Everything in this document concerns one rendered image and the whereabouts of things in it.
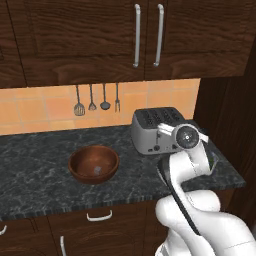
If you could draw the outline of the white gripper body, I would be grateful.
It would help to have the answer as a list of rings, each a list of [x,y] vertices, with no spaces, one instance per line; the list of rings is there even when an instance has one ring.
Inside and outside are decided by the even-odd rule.
[[[164,123],[160,123],[158,125],[158,130],[166,135],[169,135],[171,136],[172,135],[172,132],[178,128],[181,128],[183,127],[183,124],[179,124],[175,127],[172,127],[170,125],[167,125],[167,124],[164,124]],[[203,140],[204,142],[208,142],[209,141],[209,137],[203,133],[201,133],[197,128],[195,128],[196,132],[198,133],[199,135],[199,138],[201,140]]]

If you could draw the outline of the glass of lemonade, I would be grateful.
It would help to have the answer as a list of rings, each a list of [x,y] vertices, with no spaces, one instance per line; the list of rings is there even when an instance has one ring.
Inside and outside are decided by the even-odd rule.
[[[209,158],[209,166],[211,171],[215,170],[218,162],[219,162],[218,156],[214,152],[211,152],[210,158]]]

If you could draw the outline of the brown wooden bowl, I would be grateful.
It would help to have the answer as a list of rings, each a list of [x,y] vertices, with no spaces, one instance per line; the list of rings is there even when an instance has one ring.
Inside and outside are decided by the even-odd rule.
[[[83,184],[101,184],[112,178],[120,163],[115,150],[104,145],[89,145],[76,150],[68,160],[73,177]],[[101,175],[94,176],[94,168],[102,167]]]

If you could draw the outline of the silver toaster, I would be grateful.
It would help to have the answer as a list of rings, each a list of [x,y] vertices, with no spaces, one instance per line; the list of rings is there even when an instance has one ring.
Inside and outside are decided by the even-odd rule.
[[[175,140],[160,133],[158,125],[175,127],[186,119],[175,107],[137,109],[132,117],[131,138],[136,150],[143,155],[178,152]]]

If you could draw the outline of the metal meat fork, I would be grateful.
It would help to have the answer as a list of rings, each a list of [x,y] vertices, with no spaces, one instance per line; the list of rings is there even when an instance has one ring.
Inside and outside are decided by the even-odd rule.
[[[119,100],[119,83],[116,82],[116,99],[115,99],[115,112],[120,112],[120,100]]]

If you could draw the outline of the metal ladle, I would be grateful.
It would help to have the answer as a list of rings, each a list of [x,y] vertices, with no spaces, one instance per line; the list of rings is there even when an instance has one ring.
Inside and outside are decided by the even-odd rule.
[[[106,101],[106,84],[103,84],[103,102],[100,104],[100,107],[103,110],[108,110],[111,104]]]

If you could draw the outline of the dark wood tall cabinet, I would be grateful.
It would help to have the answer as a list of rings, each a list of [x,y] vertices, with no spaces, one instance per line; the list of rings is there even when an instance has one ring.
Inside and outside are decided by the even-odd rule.
[[[256,226],[256,39],[240,77],[203,78],[193,120],[220,155],[212,187],[222,209]]]

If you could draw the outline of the metal slotted spatula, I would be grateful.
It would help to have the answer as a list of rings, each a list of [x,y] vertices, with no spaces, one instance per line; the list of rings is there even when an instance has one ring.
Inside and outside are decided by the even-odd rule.
[[[85,107],[80,102],[79,86],[76,86],[77,104],[74,106],[74,114],[76,116],[83,116],[85,114]]]

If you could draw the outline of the dark wood drawer front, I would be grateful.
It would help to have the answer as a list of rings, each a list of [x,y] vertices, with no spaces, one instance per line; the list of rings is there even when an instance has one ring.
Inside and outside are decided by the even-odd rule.
[[[110,209],[113,212],[113,216],[111,219],[101,222],[89,222],[86,218],[87,213],[89,213],[90,217],[100,217],[108,215]],[[140,202],[54,214],[50,215],[48,217],[48,220],[53,231],[64,231],[93,226],[144,226],[145,215],[146,204]]]
[[[0,256],[47,256],[35,241],[36,231],[30,219],[0,221],[0,230],[7,225],[0,236]]]

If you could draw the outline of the dark wood wall cupboard door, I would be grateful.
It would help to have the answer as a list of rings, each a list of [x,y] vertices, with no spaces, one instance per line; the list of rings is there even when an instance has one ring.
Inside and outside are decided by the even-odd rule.
[[[139,66],[135,8],[141,8]],[[144,79],[148,0],[7,0],[27,84]]]
[[[0,0],[0,89],[26,87],[6,0]]]
[[[158,4],[164,6],[164,27],[154,67]],[[149,0],[145,78],[241,76],[255,37],[256,0]]]

